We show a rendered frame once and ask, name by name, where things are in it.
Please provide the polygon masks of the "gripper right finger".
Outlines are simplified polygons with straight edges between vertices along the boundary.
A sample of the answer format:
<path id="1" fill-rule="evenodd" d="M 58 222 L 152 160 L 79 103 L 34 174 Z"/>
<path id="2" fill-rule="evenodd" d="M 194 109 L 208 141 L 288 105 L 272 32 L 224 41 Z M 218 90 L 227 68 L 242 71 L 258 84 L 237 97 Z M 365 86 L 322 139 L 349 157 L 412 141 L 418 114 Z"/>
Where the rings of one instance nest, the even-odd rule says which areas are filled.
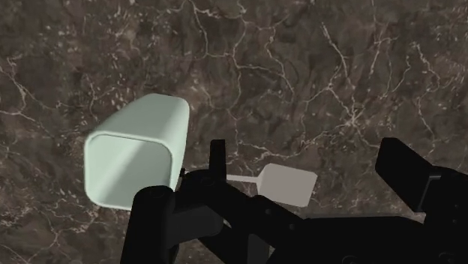
<path id="1" fill-rule="evenodd" d="M 381 140 L 375 170 L 413 212 L 428 264 L 468 264 L 468 175 L 433 165 L 394 137 Z"/>

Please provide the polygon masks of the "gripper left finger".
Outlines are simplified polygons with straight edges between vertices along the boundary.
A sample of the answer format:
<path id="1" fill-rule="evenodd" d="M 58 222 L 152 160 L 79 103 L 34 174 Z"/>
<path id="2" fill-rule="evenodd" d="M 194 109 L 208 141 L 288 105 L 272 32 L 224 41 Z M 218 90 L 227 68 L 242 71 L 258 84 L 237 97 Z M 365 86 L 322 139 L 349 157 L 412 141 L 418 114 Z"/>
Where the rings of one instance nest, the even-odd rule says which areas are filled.
<path id="1" fill-rule="evenodd" d="M 197 239 L 224 264 L 279 264 L 304 241 L 304 221 L 264 196 L 247 196 L 227 183 L 226 147 L 210 143 L 208 169 L 180 172 L 181 186 L 138 191 L 120 264 L 174 264 L 179 245 Z"/>

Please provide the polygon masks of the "pale green square cup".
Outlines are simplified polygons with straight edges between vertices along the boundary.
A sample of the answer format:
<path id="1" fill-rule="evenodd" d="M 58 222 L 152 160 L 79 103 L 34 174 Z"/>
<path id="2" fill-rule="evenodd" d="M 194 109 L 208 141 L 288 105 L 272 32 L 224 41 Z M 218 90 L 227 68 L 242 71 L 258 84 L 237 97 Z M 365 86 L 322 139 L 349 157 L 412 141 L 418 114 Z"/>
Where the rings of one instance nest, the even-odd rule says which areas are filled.
<path id="1" fill-rule="evenodd" d="M 109 116 L 85 139 L 87 197 L 101 207 L 131 210 L 143 188 L 176 188 L 189 118 L 185 99 L 164 94 L 147 94 Z"/>

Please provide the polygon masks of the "grey flat spatula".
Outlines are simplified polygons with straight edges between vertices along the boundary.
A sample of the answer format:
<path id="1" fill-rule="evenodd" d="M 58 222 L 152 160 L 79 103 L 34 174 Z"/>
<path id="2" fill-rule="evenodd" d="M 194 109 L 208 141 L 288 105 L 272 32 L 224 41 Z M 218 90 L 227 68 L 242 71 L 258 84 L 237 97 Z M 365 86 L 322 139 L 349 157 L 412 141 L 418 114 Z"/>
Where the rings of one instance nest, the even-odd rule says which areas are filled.
<path id="1" fill-rule="evenodd" d="M 213 208 L 239 207 L 250 197 L 230 185 L 231 182 L 251 183 L 256 193 L 268 201 L 303 208 L 308 205 L 317 174 L 276 163 L 266 164 L 256 176 L 233 175 L 224 162 L 211 163 L 182 176 L 180 193 Z"/>

